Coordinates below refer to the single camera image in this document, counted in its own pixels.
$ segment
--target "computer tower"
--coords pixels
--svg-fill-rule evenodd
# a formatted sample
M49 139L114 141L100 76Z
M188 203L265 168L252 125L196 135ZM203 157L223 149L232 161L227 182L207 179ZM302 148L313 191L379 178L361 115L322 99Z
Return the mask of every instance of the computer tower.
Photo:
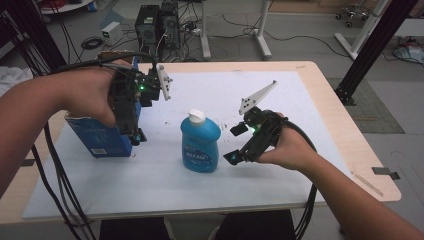
M162 19L159 5L141 5L135 30L140 48L143 44L157 44L162 37Z
M162 2L160 13L163 22L163 31L166 32L166 36L164 36L164 48L179 49L181 47L181 41L179 32L180 24L178 21L178 2Z

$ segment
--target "hand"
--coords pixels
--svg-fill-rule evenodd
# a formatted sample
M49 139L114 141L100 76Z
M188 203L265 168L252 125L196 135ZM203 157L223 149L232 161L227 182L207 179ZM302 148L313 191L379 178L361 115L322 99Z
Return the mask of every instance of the hand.
M131 66L123 60L113 63ZM95 118L109 127L115 125L115 116L107 101L115 70L89 67L60 74L72 75L72 80L64 80L66 82L62 83L66 89L63 91L65 94L61 109Z
M274 149L264 152L258 163L272 163L291 170L303 170L317 156L306 140L295 130L283 127Z

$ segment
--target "black pants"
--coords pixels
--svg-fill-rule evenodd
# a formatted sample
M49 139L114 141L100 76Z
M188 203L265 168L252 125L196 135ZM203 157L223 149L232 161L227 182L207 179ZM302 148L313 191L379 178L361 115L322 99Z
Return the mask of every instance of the black pants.
M170 240L162 217L103 220L100 240ZM294 240L290 210L230 213L216 240Z

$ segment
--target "bottle cap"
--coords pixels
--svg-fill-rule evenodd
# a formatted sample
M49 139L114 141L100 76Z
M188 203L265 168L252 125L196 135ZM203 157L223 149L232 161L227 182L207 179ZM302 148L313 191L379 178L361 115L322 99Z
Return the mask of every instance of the bottle cap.
M205 123L206 116L205 114L197 109L191 109L188 115L188 119L192 126L199 127Z

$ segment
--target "bottle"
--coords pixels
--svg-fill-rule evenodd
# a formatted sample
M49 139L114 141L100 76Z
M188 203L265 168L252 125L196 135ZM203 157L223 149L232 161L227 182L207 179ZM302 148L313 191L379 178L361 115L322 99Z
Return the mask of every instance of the bottle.
M195 172L213 172L218 166L221 130L202 111L191 109L181 123L184 166Z

